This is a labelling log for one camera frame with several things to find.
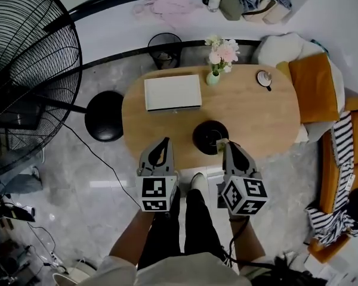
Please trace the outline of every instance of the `wooden table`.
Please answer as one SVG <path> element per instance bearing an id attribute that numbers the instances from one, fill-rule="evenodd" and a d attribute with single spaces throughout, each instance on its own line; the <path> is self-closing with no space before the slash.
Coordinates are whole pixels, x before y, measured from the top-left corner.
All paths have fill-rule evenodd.
<path id="1" fill-rule="evenodd" d="M 272 74 L 272 91 L 260 86 L 256 74 Z M 253 158 L 285 152 L 300 128 L 300 111 L 292 83 L 275 68 L 261 65 L 234 65 L 223 73 L 219 84 L 205 83 L 209 67 L 183 67 L 150 72 L 128 90 L 122 106 L 125 142 L 139 161 L 152 142 L 168 136 L 174 147 L 175 168 L 188 169 L 222 164 L 222 154 L 208 156 L 192 143 L 192 132 L 206 120 L 217 120 L 228 129 L 231 141 L 240 144 Z M 146 111 L 144 80 L 156 77 L 198 74 L 202 107 L 178 113 Z"/>

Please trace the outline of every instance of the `black pants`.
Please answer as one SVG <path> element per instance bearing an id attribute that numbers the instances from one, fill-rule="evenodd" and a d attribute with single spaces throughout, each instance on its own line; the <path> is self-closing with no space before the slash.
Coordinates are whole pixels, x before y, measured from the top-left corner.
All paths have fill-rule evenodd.
<path id="1" fill-rule="evenodd" d="M 170 217 L 156 213 L 138 263 L 138 270 L 170 256 L 210 252 L 225 261 L 223 248 L 205 205 L 202 193 L 192 189 L 187 195 L 186 243 L 184 254 L 179 246 L 180 190 L 177 188 Z"/>

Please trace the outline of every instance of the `striped blanket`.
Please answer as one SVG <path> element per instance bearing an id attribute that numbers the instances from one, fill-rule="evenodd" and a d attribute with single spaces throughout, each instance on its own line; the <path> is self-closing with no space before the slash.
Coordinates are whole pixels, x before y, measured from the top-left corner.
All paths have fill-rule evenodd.
<path id="1" fill-rule="evenodd" d="M 350 188 L 346 188 L 347 182 L 354 173 L 353 127 L 349 111 L 344 111 L 340 120 L 334 124 L 331 137 L 335 162 L 340 169 L 333 212 L 326 214 L 314 207 L 306 208 L 310 225 L 314 229 L 314 238 L 323 245 L 334 243 L 343 233 L 358 236 L 358 223 L 343 209 L 350 193 Z"/>

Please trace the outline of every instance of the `flower vase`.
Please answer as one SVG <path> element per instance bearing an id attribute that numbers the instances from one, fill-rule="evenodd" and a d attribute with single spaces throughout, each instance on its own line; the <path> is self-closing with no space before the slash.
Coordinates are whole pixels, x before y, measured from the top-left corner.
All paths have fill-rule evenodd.
<path id="1" fill-rule="evenodd" d="M 213 72 L 211 71 L 207 75 L 206 82 L 207 82 L 207 85 L 212 86 L 212 85 L 216 85 L 219 82 L 219 80 L 220 80 L 220 73 L 217 76 L 215 76 L 213 74 Z"/>

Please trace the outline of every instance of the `fan grille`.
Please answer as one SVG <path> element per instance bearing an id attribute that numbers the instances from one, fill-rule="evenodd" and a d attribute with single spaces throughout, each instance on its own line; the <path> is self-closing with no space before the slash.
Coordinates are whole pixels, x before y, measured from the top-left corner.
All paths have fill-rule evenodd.
<path id="1" fill-rule="evenodd" d="M 0 0 L 0 175 L 35 155 L 69 111 L 82 76 L 77 32 L 59 0 Z"/>

